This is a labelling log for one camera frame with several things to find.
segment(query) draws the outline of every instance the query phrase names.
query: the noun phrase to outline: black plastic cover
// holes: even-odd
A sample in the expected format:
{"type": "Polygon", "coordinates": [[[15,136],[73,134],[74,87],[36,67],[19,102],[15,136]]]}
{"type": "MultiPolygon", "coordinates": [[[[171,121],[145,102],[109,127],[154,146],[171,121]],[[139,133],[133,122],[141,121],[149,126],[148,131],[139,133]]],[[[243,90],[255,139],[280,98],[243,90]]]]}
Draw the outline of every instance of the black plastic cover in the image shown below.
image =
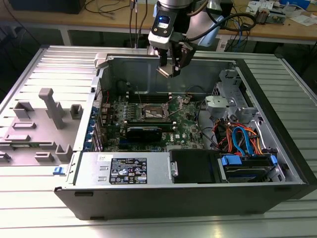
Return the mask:
{"type": "Polygon", "coordinates": [[[162,139],[162,129],[158,127],[129,127],[126,138],[131,142],[155,142],[162,139]]]}
{"type": "Polygon", "coordinates": [[[178,176],[174,183],[219,183],[217,159],[220,154],[213,150],[170,150],[172,162],[177,163],[178,176]]]}

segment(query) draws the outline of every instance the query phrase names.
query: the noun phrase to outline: warning label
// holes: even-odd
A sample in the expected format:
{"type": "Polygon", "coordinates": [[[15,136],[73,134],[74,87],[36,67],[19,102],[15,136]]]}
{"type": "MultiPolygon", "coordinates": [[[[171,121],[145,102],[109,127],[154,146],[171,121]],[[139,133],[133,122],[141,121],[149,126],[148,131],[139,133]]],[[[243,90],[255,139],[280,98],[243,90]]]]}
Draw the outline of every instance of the warning label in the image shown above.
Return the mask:
{"type": "Polygon", "coordinates": [[[146,158],[113,158],[111,161],[111,184],[145,184],[148,182],[146,158]]]}

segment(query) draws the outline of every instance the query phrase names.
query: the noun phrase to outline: blue latch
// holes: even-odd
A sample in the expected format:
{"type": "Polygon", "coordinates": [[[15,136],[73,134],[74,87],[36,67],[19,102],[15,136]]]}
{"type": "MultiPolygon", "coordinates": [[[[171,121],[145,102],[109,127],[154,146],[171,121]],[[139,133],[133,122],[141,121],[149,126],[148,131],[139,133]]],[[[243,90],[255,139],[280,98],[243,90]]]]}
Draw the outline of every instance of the blue latch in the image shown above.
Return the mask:
{"type": "Polygon", "coordinates": [[[97,113],[97,112],[98,112],[98,108],[92,107],[92,108],[91,108],[91,111],[92,111],[93,113],[97,113]]]}
{"type": "Polygon", "coordinates": [[[90,148],[90,147],[91,147],[91,142],[85,141],[85,142],[84,142],[84,146],[90,148]]]}
{"type": "Polygon", "coordinates": [[[277,158],[275,155],[271,155],[271,160],[274,165],[277,165],[277,158]]]}
{"type": "Polygon", "coordinates": [[[223,166],[226,165],[241,165],[242,161],[238,155],[225,155],[221,158],[223,166]]]}
{"type": "Polygon", "coordinates": [[[54,169],[53,175],[65,175],[63,167],[56,167],[54,169]]]}
{"type": "Polygon", "coordinates": [[[94,131],[94,128],[91,127],[91,126],[89,126],[89,127],[87,127],[87,131],[88,131],[88,132],[93,132],[93,131],[94,131]]]}
{"type": "Polygon", "coordinates": [[[90,140],[93,136],[91,134],[86,134],[85,139],[90,140]]]}
{"type": "Polygon", "coordinates": [[[92,119],[89,120],[89,125],[94,125],[95,123],[96,123],[95,120],[92,120],[92,119]]]}

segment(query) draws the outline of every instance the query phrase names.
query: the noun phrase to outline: wooden workbench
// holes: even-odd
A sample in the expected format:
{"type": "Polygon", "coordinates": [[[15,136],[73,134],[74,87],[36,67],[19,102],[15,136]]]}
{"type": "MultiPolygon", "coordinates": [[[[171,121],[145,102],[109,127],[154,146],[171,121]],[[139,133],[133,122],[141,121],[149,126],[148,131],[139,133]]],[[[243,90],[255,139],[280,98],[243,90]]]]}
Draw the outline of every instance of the wooden workbench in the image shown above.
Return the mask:
{"type": "MultiPolygon", "coordinates": [[[[99,5],[103,3],[111,3],[112,0],[99,0],[99,5]]],[[[235,0],[235,6],[238,12],[245,11],[248,0],[235,0]]],[[[128,7],[115,12],[114,18],[102,16],[97,13],[91,13],[83,9],[79,14],[64,14],[64,13],[51,13],[51,12],[30,12],[30,11],[14,11],[9,3],[7,3],[13,15],[23,23],[26,27],[42,27],[42,28],[55,28],[61,31],[63,40],[66,45],[71,44],[68,39],[68,30],[88,30],[88,31],[104,31],[104,32],[128,32],[129,29],[129,14],[128,7]]],[[[127,0],[115,6],[105,7],[107,10],[116,9],[128,5],[127,0]]],[[[96,4],[89,5],[89,9],[97,11],[96,4]]],[[[154,5],[150,4],[148,8],[148,16],[144,22],[144,33],[148,33],[153,24],[153,10],[154,5]]],[[[310,5],[309,11],[317,11],[317,6],[310,5]]],[[[139,4],[138,6],[138,25],[145,13],[145,5],[139,4]]],[[[132,27],[135,26],[135,19],[133,17],[132,27]]],[[[5,9],[3,2],[0,1],[0,24],[9,26],[19,26],[17,22],[10,16],[5,9]]],[[[235,32],[220,30],[219,34],[224,38],[235,35],[235,32]]],[[[265,24],[257,25],[251,30],[250,40],[257,41],[274,41],[285,43],[301,43],[313,44],[317,40],[317,24],[311,26],[304,26],[290,19],[286,19],[284,25],[281,24],[265,24]]]]}

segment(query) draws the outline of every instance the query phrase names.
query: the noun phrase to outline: blue drive bracket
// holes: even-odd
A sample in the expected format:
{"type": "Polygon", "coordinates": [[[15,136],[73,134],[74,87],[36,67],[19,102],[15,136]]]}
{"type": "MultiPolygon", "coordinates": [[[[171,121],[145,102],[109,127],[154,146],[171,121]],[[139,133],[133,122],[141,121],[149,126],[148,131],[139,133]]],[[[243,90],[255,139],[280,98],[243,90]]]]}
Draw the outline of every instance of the blue drive bracket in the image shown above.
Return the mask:
{"type": "Polygon", "coordinates": [[[224,155],[221,158],[221,162],[222,162],[223,166],[226,166],[226,165],[241,165],[242,164],[240,156],[238,156],[238,155],[224,155]]]}

